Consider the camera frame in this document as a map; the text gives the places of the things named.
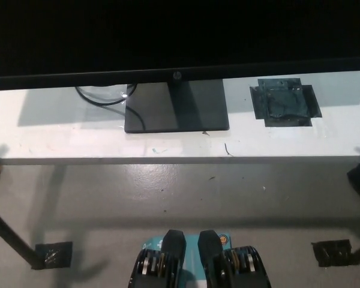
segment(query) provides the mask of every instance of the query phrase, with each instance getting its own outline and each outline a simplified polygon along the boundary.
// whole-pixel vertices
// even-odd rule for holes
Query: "wire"
[[[108,102],[108,103],[101,103],[101,102],[97,102],[97,101],[94,101],[94,100],[91,100],[89,99],[87,96],[85,96],[83,94],[83,92],[81,91],[80,87],[75,87],[77,93],[80,95],[80,97],[82,97],[85,101],[87,101],[89,104],[92,104],[92,105],[95,105],[95,106],[98,106],[98,107],[105,107],[105,106],[111,106],[111,105],[116,105],[116,104],[119,104],[121,102],[124,102],[128,97],[132,96],[132,94],[135,92],[136,88],[137,88],[137,84],[128,84],[127,85],[127,92],[128,92],[128,89],[131,88],[131,92],[127,93],[127,97],[123,97],[122,99],[118,99],[116,101],[113,101],[113,102]],[[140,123],[142,124],[142,128],[143,128],[143,131],[146,130],[146,126],[145,126],[145,123],[144,123],[144,120],[143,118],[140,116],[140,114],[138,114],[135,110],[133,110],[132,108],[126,106],[125,107],[127,110],[129,110],[133,115],[135,115]]]
[[[132,94],[135,92],[136,88],[137,88],[137,84],[128,84],[127,85],[127,91],[128,91],[128,88],[132,88],[131,92],[129,92],[127,94],[127,97],[123,97],[121,99],[118,99],[116,101],[113,101],[113,102],[108,102],[108,103],[102,103],[102,102],[97,102],[97,101],[94,101],[92,99],[89,99],[87,96],[84,95],[84,93],[82,92],[82,90],[80,89],[80,87],[75,87],[78,95],[84,99],[85,101],[87,101],[89,104],[92,104],[92,105],[95,105],[95,106],[99,106],[99,107],[103,107],[103,106],[111,106],[111,105],[116,105],[116,104],[119,104],[121,102],[124,102],[129,96],[132,96]]]

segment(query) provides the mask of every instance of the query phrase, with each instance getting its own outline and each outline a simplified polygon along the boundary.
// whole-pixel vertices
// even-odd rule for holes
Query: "floor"
[[[0,238],[0,287],[126,287],[141,244],[169,228],[255,246],[273,288],[360,287],[360,265],[319,268],[311,243],[360,248],[353,165],[11,166],[0,215],[37,243],[73,241],[70,269],[32,271]]]

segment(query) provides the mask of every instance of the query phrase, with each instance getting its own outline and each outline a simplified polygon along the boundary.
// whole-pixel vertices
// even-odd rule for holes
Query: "desk leg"
[[[66,268],[71,265],[72,242],[37,244],[33,250],[0,217],[0,237],[34,270]]]

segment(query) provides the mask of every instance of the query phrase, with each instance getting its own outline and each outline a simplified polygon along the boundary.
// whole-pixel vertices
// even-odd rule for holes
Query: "monitor stand base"
[[[228,129],[222,80],[139,84],[127,98],[126,133]]]

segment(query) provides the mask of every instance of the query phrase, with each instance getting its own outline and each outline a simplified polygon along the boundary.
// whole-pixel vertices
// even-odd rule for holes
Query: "computer monitor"
[[[360,0],[0,1],[0,90],[353,70]]]

